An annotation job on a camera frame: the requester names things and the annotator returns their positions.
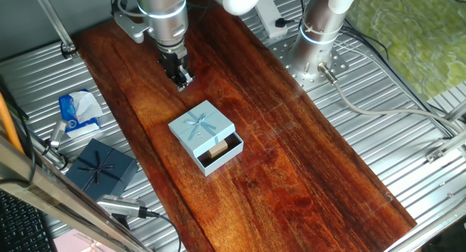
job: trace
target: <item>ribbon on box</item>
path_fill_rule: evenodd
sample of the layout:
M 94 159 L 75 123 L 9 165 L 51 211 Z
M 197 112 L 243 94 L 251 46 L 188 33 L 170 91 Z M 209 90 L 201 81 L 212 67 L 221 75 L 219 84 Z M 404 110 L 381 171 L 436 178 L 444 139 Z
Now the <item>ribbon on box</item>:
M 105 158 L 103 159 L 103 162 L 100 161 L 100 157 L 99 157 L 99 152 L 96 151 L 95 152 L 95 160 L 97 162 L 97 167 L 95 167 L 93 164 L 89 163 L 88 161 L 86 160 L 83 160 L 81 158 L 78 157 L 78 160 L 83 162 L 84 164 L 86 164 L 87 166 L 89 166 L 88 168 L 78 168 L 79 171 L 84 171 L 84 172 L 90 172 L 90 173 L 94 173 L 94 176 L 92 176 L 88 181 L 87 183 L 84 185 L 84 187 L 82 188 L 82 191 L 86 191 L 87 188 L 89 188 L 89 186 L 91 185 L 92 181 L 94 181 L 95 184 L 99 184 L 99 177 L 100 177 L 100 173 L 110 177 L 110 178 L 113 178 L 115 180 L 118 180 L 118 182 L 121 182 L 123 183 L 123 181 L 110 174 L 109 172 L 107 172 L 106 170 L 112 170 L 114 169 L 114 166 L 113 165 L 104 165 L 108 158 L 110 157 L 110 154 L 112 153 L 114 149 L 111 149 L 108 154 L 105 156 Z
M 184 121 L 186 124 L 194 126 L 194 128 L 191 131 L 191 135 L 189 135 L 189 137 L 188 137 L 188 141 L 190 141 L 194 137 L 194 135 L 196 134 L 197 128 L 200 126 L 200 127 L 204 128 L 206 131 L 208 131 L 215 138 L 215 141 L 216 141 L 216 144 L 217 144 L 218 143 L 217 134 L 214 133 L 211 130 L 211 129 L 215 130 L 215 129 L 217 129 L 217 127 L 214 127 L 213 125 L 209 125 L 208 123 L 205 122 L 205 119 L 207 118 L 207 117 L 205 117 L 205 113 L 202 113 L 199 118 L 197 118 L 193 113 L 191 113 L 191 111 L 188 111 L 188 114 L 195 121 L 195 122 L 193 122 L 191 120 Z

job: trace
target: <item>cable connector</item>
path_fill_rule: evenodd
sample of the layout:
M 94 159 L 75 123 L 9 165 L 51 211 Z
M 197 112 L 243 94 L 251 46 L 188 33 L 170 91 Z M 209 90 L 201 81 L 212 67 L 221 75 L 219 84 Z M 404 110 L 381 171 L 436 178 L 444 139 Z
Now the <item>cable connector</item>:
M 324 63 L 319 63 L 319 66 L 317 66 L 317 69 L 321 74 L 323 74 L 328 82 L 330 82 L 331 85 L 335 84 L 338 82 L 338 79 L 335 77 L 335 75 L 330 71 L 330 69 L 327 67 L 326 64 Z
M 289 23 L 294 23 L 295 20 L 285 20 L 284 18 L 280 18 L 275 21 L 275 27 L 277 28 L 283 28 Z
M 146 207 L 139 207 L 139 218 L 159 217 L 160 214 L 153 211 L 148 211 Z

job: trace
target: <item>small wooden block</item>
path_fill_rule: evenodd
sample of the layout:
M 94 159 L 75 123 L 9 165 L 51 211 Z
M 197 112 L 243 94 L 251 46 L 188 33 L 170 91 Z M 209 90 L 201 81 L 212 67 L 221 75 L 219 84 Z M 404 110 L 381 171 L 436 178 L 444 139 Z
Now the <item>small wooden block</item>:
M 214 159 L 228 149 L 228 144 L 225 140 L 218 142 L 213 148 L 207 151 L 209 158 Z

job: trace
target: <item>wood grain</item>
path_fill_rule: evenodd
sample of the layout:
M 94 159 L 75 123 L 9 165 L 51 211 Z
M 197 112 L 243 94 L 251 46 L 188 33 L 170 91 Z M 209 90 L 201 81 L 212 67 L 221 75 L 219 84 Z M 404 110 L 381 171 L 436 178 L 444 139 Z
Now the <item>wood grain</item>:
M 183 92 L 149 37 L 136 44 L 112 21 L 75 40 L 188 251 L 383 251 L 416 224 L 280 62 L 222 9 L 190 26 L 196 79 Z M 208 177 L 167 126 L 204 100 L 245 142 Z

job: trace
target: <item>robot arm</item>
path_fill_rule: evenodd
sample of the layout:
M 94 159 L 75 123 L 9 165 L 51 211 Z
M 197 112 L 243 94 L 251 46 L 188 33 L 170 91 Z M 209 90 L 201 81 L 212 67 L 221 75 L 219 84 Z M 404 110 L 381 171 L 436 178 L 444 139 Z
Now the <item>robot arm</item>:
M 168 78 L 182 91 L 193 80 L 188 69 L 188 52 L 184 34 L 188 30 L 186 0 L 138 0 L 143 23 L 134 23 L 118 8 L 121 0 L 114 0 L 112 13 L 116 23 L 137 43 L 143 41 L 143 32 L 155 39 Z M 233 15 L 242 15 L 254 8 L 258 0 L 215 0 Z
M 298 78 L 317 79 L 318 66 L 332 64 L 332 47 L 354 0 L 311 0 L 304 11 L 298 38 L 288 51 L 289 71 Z

